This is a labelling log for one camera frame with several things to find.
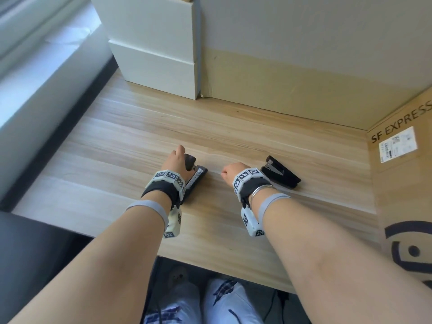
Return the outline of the person's right leg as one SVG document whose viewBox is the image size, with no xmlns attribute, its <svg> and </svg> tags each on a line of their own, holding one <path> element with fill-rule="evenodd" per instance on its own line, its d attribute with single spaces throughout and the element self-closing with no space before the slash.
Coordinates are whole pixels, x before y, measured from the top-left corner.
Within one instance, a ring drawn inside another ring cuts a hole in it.
<svg viewBox="0 0 432 324">
<path fill-rule="evenodd" d="M 204 324 L 263 324 L 244 286 L 233 278 L 212 278 L 202 300 Z"/>
</svg>

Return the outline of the person's left forearm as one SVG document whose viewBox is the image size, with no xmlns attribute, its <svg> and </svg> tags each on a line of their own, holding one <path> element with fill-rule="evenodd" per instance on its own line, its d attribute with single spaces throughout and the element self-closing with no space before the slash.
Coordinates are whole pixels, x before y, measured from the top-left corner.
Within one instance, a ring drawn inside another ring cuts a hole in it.
<svg viewBox="0 0 432 324">
<path fill-rule="evenodd" d="M 129 208 L 9 324 L 139 324 L 164 231 L 152 208 Z"/>
</svg>

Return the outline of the person's leg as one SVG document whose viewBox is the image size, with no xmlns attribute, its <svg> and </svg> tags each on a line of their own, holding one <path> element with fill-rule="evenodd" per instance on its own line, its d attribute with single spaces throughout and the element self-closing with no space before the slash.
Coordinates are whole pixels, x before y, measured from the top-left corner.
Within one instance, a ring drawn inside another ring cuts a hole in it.
<svg viewBox="0 0 432 324">
<path fill-rule="evenodd" d="M 202 324 L 199 289 L 189 280 L 187 269 L 174 267 L 167 278 L 167 293 L 142 324 Z"/>
<path fill-rule="evenodd" d="M 233 278 L 212 278 L 202 300 L 204 324 L 263 324 L 244 286 Z"/>
</svg>

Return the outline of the person's right hand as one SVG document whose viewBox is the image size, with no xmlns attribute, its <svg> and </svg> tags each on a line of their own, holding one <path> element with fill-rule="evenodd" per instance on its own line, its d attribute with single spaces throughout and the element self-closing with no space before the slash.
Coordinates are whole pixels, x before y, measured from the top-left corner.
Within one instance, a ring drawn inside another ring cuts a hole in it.
<svg viewBox="0 0 432 324">
<path fill-rule="evenodd" d="M 228 177 L 222 177 L 222 178 L 228 186 L 232 186 L 232 183 L 233 183 L 235 177 L 239 173 L 243 172 L 245 169 L 250 168 L 250 166 L 246 165 L 244 163 L 241 163 L 241 162 L 237 162 L 237 163 L 228 164 L 224 168 L 229 168 L 229 176 Z"/>
</svg>

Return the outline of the beige cardboard panel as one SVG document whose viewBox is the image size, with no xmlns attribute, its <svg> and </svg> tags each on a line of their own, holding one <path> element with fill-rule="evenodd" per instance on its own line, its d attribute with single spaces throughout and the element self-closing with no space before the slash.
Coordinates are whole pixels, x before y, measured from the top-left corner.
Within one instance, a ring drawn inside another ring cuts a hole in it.
<svg viewBox="0 0 432 324">
<path fill-rule="evenodd" d="M 407 88 L 202 48 L 201 96 L 368 130 L 425 87 Z"/>
</svg>

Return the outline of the large white box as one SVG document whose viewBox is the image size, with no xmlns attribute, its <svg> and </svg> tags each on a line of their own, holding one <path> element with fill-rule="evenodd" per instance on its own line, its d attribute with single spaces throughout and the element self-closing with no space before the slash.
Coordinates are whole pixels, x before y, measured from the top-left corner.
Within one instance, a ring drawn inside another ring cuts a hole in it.
<svg viewBox="0 0 432 324">
<path fill-rule="evenodd" d="M 199 0 L 91 0 L 115 43 L 187 63 L 197 61 Z"/>
</svg>

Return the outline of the person's right forearm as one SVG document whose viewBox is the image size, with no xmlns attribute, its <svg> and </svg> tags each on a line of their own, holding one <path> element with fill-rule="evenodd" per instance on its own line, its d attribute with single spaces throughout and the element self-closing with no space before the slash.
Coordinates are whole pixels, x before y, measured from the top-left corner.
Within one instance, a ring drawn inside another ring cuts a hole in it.
<svg viewBox="0 0 432 324">
<path fill-rule="evenodd" d="M 389 258 L 275 188 L 249 201 L 312 323 L 432 324 L 432 290 Z"/>
</svg>

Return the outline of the white window sill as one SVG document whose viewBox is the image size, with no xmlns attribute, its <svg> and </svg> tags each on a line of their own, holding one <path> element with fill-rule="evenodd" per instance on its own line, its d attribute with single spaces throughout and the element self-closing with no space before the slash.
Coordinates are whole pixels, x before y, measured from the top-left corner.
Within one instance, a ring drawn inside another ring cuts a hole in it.
<svg viewBox="0 0 432 324">
<path fill-rule="evenodd" d="M 90 0 L 75 8 L 0 78 L 0 206 L 112 59 Z"/>
</svg>

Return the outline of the person's left hand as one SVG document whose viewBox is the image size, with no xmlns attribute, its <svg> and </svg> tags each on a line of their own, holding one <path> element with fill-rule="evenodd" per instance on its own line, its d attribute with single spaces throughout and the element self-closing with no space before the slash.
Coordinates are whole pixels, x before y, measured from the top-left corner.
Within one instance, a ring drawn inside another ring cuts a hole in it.
<svg viewBox="0 0 432 324">
<path fill-rule="evenodd" d="M 170 170 L 181 174 L 182 176 L 185 176 L 187 174 L 185 155 L 176 156 L 175 150 L 171 151 L 171 153 L 161 166 L 161 170 Z"/>
</svg>

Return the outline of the brown printed cardboard box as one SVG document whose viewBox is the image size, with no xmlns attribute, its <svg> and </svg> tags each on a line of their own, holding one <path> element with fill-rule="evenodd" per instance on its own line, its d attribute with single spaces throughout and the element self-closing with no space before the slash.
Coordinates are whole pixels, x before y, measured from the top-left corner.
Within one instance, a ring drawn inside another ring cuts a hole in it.
<svg viewBox="0 0 432 324">
<path fill-rule="evenodd" d="M 381 250 L 432 289 L 432 86 L 367 137 Z"/>
</svg>

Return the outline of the black stapler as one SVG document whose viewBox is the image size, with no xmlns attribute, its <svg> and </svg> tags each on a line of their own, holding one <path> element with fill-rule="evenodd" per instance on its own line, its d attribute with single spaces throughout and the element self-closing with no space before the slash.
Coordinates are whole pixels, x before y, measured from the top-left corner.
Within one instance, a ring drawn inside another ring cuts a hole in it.
<svg viewBox="0 0 432 324">
<path fill-rule="evenodd" d="M 302 181 L 270 155 L 266 158 L 266 164 L 261 167 L 261 172 L 272 182 L 289 189 L 295 189 Z"/>
<path fill-rule="evenodd" d="M 185 153 L 184 159 L 185 159 L 186 170 L 192 171 L 194 174 L 190 178 L 190 180 L 188 180 L 187 183 L 185 183 L 185 192 L 181 204 L 183 204 L 187 200 L 188 196 L 190 196 L 194 188 L 208 172 L 207 168 L 200 165 L 195 165 L 196 162 L 195 157 Z"/>
</svg>

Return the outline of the person's left leg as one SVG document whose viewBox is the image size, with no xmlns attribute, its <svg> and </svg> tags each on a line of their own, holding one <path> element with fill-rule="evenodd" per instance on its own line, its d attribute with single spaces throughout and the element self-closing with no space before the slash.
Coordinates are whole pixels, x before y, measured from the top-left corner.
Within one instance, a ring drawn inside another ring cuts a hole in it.
<svg viewBox="0 0 432 324">
<path fill-rule="evenodd" d="M 142 324 L 202 324 L 199 289 L 189 280 L 187 269 L 174 267 L 167 278 L 167 293 Z"/>
</svg>

